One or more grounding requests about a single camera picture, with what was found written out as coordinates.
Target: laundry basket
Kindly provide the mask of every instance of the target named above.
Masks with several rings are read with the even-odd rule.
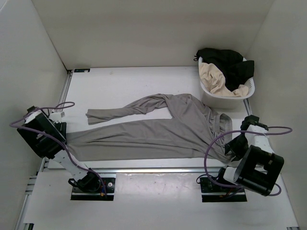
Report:
[[[202,57],[199,57],[198,65],[200,65],[201,63],[202,63]],[[201,101],[205,105],[211,108],[224,108],[224,109],[236,108],[240,106],[240,104],[242,104],[244,99],[249,98],[255,92],[255,83],[253,78],[248,79],[244,84],[248,87],[248,94],[245,97],[223,97],[223,96],[214,95],[206,89],[201,80],[200,84],[202,89]]]

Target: white table surface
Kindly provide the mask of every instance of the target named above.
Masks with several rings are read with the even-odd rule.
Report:
[[[40,172],[24,223],[34,230],[286,230],[297,226],[285,186],[247,202],[202,203],[198,174],[117,173],[114,201],[71,201],[71,175]]]
[[[198,67],[97,68],[87,73],[73,73],[66,101],[73,101],[76,105],[65,109],[64,121],[67,122],[67,132],[142,119],[170,119],[168,109],[163,108],[146,115],[130,115],[91,126],[87,124],[87,109],[121,108],[156,93],[190,93],[200,99]],[[240,129],[241,122],[248,115],[243,103],[237,109],[217,111],[232,118],[233,130]],[[208,167],[223,166],[220,161],[214,159],[208,159],[207,164]],[[87,161],[86,165],[91,168],[202,167],[203,158]],[[48,168],[57,169],[62,166],[51,160]]]

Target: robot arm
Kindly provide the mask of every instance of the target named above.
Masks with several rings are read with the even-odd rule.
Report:
[[[248,116],[242,123],[241,130],[268,133],[268,127],[259,123],[256,116]],[[228,144],[228,149],[236,149],[236,158],[242,158],[237,168],[227,167],[222,178],[248,190],[268,196],[281,172],[283,157],[272,150],[268,137],[258,134],[241,133]],[[263,166],[264,172],[256,169]]]
[[[47,157],[61,164],[72,174],[69,184],[78,187],[83,192],[101,191],[100,178],[84,163],[79,162],[73,155],[63,150],[63,147],[54,140],[23,127],[35,129],[55,137],[66,144],[66,123],[61,122],[64,112],[52,113],[47,116],[43,111],[35,111],[35,107],[28,109],[28,117],[24,124],[17,129],[32,150],[41,158]]]

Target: purple cable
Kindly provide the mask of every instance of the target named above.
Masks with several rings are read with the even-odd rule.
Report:
[[[68,106],[64,106],[64,107],[61,107],[61,108],[58,108],[60,105],[63,105],[63,104],[67,104],[67,103],[71,103],[71,105],[68,105]],[[36,130],[36,129],[33,129],[33,128],[28,128],[28,127],[24,127],[24,126],[19,126],[19,125],[16,125],[16,123],[26,119],[27,117],[29,117],[32,113],[38,111],[38,110],[43,110],[43,109],[66,109],[66,108],[70,108],[70,107],[73,107],[75,105],[75,102],[63,102],[63,103],[60,103],[58,104],[56,107],[42,107],[42,108],[36,108],[35,110],[33,110],[31,113],[28,113],[26,116],[24,116],[23,118],[17,120],[17,121],[14,121],[12,123],[10,123],[10,127],[13,127],[13,128],[20,128],[20,129],[24,129],[24,130],[28,130],[28,131],[31,131],[31,132],[34,132],[34,133],[38,133],[38,134],[41,134],[47,138],[50,138],[52,139],[53,141],[55,141],[56,143],[58,143],[66,152],[67,152],[67,155],[70,159],[70,161],[72,162],[72,164],[74,166],[76,166],[77,168],[81,169],[81,170],[84,170],[84,171],[87,171],[87,172],[91,172],[91,173],[94,173],[100,183],[102,184],[102,187],[105,191],[105,194],[106,194],[106,186],[105,186],[105,183],[103,182],[101,176],[95,172],[94,170],[91,170],[91,169],[86,169],[86,168],[83,168],[81,166],[79,166],[76,162],[73,161],[73,159],[71,158],[71,154],[69,153],[69,150],[67,148],[67,146],[62,143],[61,141],[59,141],[58,139],[56,139],[55,137],[53,137],[52,135],[48,134],[48,133],[45,133],[45,132],[42,132],[42,131],[39,131],[39,130]]]
[[[284,135],[284,134],[288,134],[288,133],[291,133],[293,130],[289,127],[284,127],[284,126],[271,126],[271,127],[268,127],[268,128],[285,128],[285,129],[288,129],[288,131],[285,131],[285,132],[281,132],[281,133],[258,133],[258,132],[253,132],[253,131],[247,131],[247,130],[233,130],[233,131],[228,131],[228,132],[225,132],[219,136],[217,136],[211,143],[210,145],[208,146],[207,148],[207,151],[205,153],[205,156],[204,156],[204,161],[203,161],[203,165],[204,165],[204,169],[205,169],[205,172],[206,172],[206,175],[208,177],[208,179],[218,185],[218,186],[221,186],[221,187],[228,187],[228,188],[241,188],[241,186],[238,186],[238,185],[229,185],[229,184],[222,184],[222,183],[219,183],[217,181],[215,181],[214,179],[212,179],[212,177],[209,175],[209,172],[208,172],[208,168],[207,168],[207,158],[208,158],[208,155],[209,155],[209,150],[212,148],[212,145],[220,138],[222,138],[223,136],[225,135],[228,135],[228,134],[232,134],[232,133],[251,133],[251,134],[257,134],[257,135],[262,135],[262,136],[276,136],[276,135]],[[280,189],[280,191],[276,194],[272,194],[272,195],[269,195],[269,196],[277,196],[281,193],[281,187],[279,185],[277,185]]]

